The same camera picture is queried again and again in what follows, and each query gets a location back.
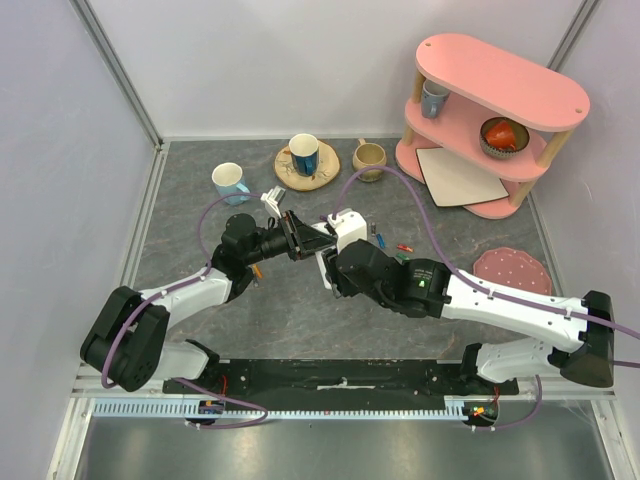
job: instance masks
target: metal plate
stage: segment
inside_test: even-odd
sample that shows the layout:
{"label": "metal plate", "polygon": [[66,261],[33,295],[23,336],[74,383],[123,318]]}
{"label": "metal plate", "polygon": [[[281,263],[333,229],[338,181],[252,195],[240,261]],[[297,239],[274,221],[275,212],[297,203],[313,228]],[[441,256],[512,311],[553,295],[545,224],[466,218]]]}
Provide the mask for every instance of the metal plate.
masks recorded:
{"label": "metal plate", "polygon": [[[218,414],[198,413],[200,399],[103,398],[95,401],[94,417],[108,418],[257,418],[261,413],[232,411]],[[464,402],[445,401],[444,410],[323,410],[270,411],[270,419],[278,420],[466,420]]]}
{"label": "metal plate", "polygon": [[[288,420],[212,432],[179,419],[93,418],[75,478],[612,479],[589,403],[582,407],[545,404],[525,427],[494,433],[413,420]],[[505,402],[501,419],[530,408]]]}

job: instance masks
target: gray countertop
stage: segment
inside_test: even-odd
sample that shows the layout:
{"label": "gray countertop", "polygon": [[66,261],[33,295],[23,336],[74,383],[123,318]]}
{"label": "gray countertop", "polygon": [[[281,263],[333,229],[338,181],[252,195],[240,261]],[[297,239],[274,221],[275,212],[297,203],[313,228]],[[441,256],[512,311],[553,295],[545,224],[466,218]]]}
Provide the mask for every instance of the gray countertop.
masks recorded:
{"label": "gray countertop", "polygon": [[[395,167],[398,139],[368,139],[387,151]],[[211,172],[223,162],[240,164],[253,192],[279,185],[273,171],[275,154],[286,141],[174,142],[171,144],[153,210],[135,288],[151,288],[192,274],[205,263],[198,247],[196,223],[203,208],[218,195]],[[306,223],[331,212],[340,189],[353,173],[356,139],[330,140],[342,170],[329,185],[313,192],[288,191],[283,208]],[[463,208],[437,208],[427,188],[418,189],[444,251],[458,267],[471,271],[486,250],[507,246],[527,251],[546,265],[528,203],[504,220],[485,220]],[[401,182],[389,174],[375,183],[355,182],[345,207],[375,221],[394,255],[397,243],[415,249],[410,256],[437,259],[420,214]],[[226,204],[210,212],[203,228],[212,251],[226,219],[234,213],[253,215],[266,226],[267,213],[257,200],[236,207]],[[243,358],[440,358],[459,359],[465,345],[502,343],[516,334],[459,320],[410,319],[387,311],[364,296],[335,299],[325,290],[315,259],[291,262],[286,257],[260,264],[264,279],[232,302],[181,322],[168,338],[193,338],[223,357]]]}

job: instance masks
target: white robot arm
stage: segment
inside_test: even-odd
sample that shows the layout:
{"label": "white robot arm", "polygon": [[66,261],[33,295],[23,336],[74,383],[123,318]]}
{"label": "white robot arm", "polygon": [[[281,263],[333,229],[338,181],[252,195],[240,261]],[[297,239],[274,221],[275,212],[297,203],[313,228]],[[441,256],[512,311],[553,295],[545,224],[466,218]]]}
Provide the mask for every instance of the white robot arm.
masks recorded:
{"label": "white robot arm", "polygon": [[[313,226],[293,212],[280,214],[282,191],[262,200],[275,221],[256,227],[246,214],[232,216],[216,249],[213,268],[204,268],[187,279],[155,289],[135,292],[116,289],[105,304],[81,350],[81,357],[102,370],[117,330],[136,306],[160,293],[140,314],[135,329],[127,332],[109,368],[109,377],[128,391],[149,379],[184,377],[197,379],[210,361],[210,352],[196,342],[165,343],[168,328],[193,314],[221,305],[240,295],[253,278],[251,264],[286,253],[292,260],[315,254],[322,281],[336,297],[365,294],[381,307],[410,317],[444,317],[470,320],[505,328],[528,338],[501,345],[470,345],[463,369],[490,383],[519,376],[558,371],[572,381],[597,387],[613,382],[610,329],[571,317],[571,312],[611,318],[609,297],[590,292],[584,299],[537,295],[504,287],[461,272],[490,291],[483,294],[460,280],[441,263],[414,259],[404,264],[366,241],[367,224],[357,212],[344,210],[335,219]],[[171,286],[196,279],[170,291]],[[500,291],[566,309],[567,315],[494,298]]]}

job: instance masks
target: white cup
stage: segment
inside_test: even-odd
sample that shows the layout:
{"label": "white cup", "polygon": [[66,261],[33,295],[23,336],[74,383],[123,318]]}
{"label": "white cup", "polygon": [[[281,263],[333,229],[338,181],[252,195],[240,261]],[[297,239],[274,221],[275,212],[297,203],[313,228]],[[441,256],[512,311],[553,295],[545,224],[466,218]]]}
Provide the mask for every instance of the white cup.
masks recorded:
{"label": "white cup", "polygon": [[[211,174],[211,180],[221,196],[236,192],[249,193],[242,167],[237,163],[228,162],[218,165]],[[229,205],[239,205],[247,200],[249,197],[244,195],[234,195],[224,199]]]}

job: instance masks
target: red wire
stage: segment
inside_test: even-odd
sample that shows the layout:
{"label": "red wire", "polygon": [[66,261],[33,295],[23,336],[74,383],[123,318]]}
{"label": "red wire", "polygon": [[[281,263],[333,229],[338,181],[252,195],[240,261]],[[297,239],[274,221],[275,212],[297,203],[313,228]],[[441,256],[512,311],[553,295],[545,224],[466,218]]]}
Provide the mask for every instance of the red wire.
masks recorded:
{"label": "red wire", "polygon": [[495,394],[495,398],[491,403],[494,405],[498,405],[498,399],[500,398],[500,388],[493,387],[493,393]]}

